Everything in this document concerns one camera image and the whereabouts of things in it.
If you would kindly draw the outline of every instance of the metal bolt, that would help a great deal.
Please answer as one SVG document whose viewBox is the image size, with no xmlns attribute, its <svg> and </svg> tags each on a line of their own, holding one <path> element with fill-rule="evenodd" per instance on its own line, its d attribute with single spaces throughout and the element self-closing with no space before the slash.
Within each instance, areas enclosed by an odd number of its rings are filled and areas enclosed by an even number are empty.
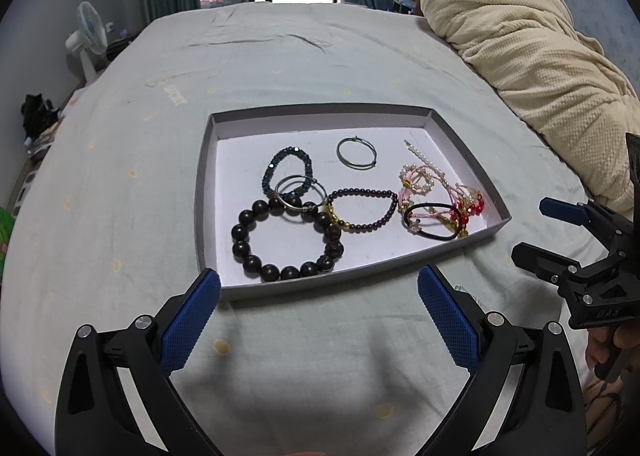
<svg viewBox="0 0 640 456">
<path fill-rule="evenodd" d="M 78 337 L 80 337 L 81 339 L 84 339 L 85 337 L 89 336 L 89 333 L 91 333 L 91 326 L 89 326 L 88 324 L 85 324 L 84 326 L 81 326 L 78 328 Z"/>
<path fill-rule="evenodd" d="M 152 321 L 153 319 L 149 317 L 149 315 L 141 315 L 136 319 L 136 328 L 139 330 L 145 330 L 146 328 L 149 328 Z"/>
<path fill-rule="evenodd" d="M 494 326 L 502 326 L 504 324 L 504 317 L 495 311 L 487 315 L 486 319 Z"/>
<path fill-rule="evenodd" d="M 559 325 L 557 322 L 550 322 L 549 323 L 549 331 L 553 335 L 559 335 L 559 334 L 562 333 L 562 326 Z"/>
</svg>

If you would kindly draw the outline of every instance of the blue crystal bracelet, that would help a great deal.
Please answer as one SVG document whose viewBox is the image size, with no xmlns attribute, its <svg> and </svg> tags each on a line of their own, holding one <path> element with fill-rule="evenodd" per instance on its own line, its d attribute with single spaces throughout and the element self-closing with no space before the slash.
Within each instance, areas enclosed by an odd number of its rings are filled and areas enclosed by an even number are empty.
<svg viewBox="0 0 640 456">
<path fill-rule="evenodd" d="M 275 191 L 271 188 L 273 173 L 278 167 L 278 164 L 290 155 L 297 156 L 305 164 L 305 176 L 307 176 L 307 179 L 300 187 L 296 187 L 293 191 L 286 193 L 286 195 L 299 197 L 304 196 L 311 188 L 311 179 L 314 177 L 314 170 L 311 167 L 311 158 L 309 158 L 309 155 L 299 147 L 285 147 L 283 150 L 277 152 L 271 159 L 266 171 L 264 172 L 264 176 L 262 177 L 262 192 L 264 192 L 264 195 L 267 198 L 275 197 Z"/>
</svg>

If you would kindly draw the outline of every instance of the tray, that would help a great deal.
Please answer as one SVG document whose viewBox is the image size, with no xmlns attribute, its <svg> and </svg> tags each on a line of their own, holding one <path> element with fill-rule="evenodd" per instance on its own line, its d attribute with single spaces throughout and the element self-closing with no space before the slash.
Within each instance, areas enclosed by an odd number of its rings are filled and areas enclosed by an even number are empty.
<svg viewBox="0 0 640 456">
<path fill-rule="evenodd" d="M 376 147 L 375 168 L 357 171 L 338 160 L 337 143 L 355 135 Z M 405 139 L 442 169 L 450 184 L 466 184 L 482 193 L 485 208 L 481 216 L 469 219 L 468 236 L 450 242 L 417 236 L 404 228 L 402 216 L 396 212 L 375 232 L 344 232 L 344 255 L 327 274 L 268 283 L 244 274 L 242 264 L 231 253 L 230 231 L 240 211 L 251 208 L 257 199 L 267 199 L 260 184 L 267 164 L 279 150 L 289 146 L 303 149 L 313 161 L 314 177 L 328 192 L 349 187 L 397 192 L 402 166 L 421 163 L 406 148 Z M 341 151 L 357 163 L 367 163 L 370 158 L 365 147 L 351 142 Z M 302 172 L 302 161 L 289 156 L 278 166 L 271 186 L 285 176 Z M 320 197 L 310 190 L 302 199 L 319 201 Z M 422 197 L 413 200 L 424 201 Z M 429 200 L 446 203 L 449 197 L 436 184 Z M 386 198 L 345 197 L 336 200 L 334 207 L 347 221 L 368 223 L 380 219 L 389 203 Z M 196 252 L 200 269 L 208 266 L 220 274 L 227 299 L 306 290 L 392 270 L 487 238 L 510 219 L 504 201 L 478 161 L 430 108 L 394 104 L 269 106 L 211 115 L 204 133 L 195 189 Z M 447 234 L 438 223 L 429 231 Z M 273 263 L 280 269 L 315 261 L 324 251 L 322 234 L 313 224 L 287 214 L 257 222 L 250 231 L 250 243 L 252 253 L 264 264 Z"/>
</svg>

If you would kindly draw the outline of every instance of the beige blanket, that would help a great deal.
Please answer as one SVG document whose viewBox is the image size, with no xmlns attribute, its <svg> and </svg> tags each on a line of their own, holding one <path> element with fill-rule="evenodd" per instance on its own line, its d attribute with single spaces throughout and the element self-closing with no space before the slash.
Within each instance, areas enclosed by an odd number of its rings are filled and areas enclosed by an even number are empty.
<svg viewBox="0 0 640 456">
<path fill-rule="evenodd" d="M 544 136 L 597 200 L 620 212 L 633 206 L 625 132 L 640 133 L 640 101 L 600 43 L 574 30 L 563 0 L 420 6 L 433 30 Z"/>
</svg>

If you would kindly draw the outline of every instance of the green object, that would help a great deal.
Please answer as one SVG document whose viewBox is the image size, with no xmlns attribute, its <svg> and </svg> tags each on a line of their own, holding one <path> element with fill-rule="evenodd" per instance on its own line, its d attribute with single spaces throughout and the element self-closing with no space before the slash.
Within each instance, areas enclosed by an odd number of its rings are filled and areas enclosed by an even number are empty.
<svg viewBox="0 0 640 456">
<path fill-rule="evenodd" d="M 4 258 L 9 248 L 12 230 L 14 230 L 14 218 L 3 208 L 0 208 L 0 276 L 4 271 Z"/>
</svg>

